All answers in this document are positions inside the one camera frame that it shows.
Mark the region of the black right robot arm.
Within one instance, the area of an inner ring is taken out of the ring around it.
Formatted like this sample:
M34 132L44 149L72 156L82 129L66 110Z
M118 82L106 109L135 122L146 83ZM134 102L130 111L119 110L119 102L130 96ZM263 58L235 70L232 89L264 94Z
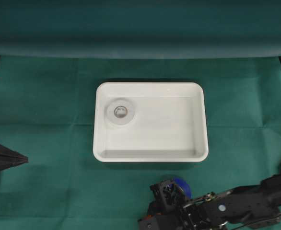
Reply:
M281 174L198 198L192 198L181 178L153 184L150 190L155 200L138 220L140 230L225 230L228 223L255 230L281 220Z

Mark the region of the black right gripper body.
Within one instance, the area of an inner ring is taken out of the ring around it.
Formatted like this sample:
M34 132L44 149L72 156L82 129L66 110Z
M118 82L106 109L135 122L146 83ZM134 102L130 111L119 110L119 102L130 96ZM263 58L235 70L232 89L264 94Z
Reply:
M147 215L138 220L140 230L200 230L203 223L196 213L196 205L179 194L174 180L165 180L150 186L154 200Z

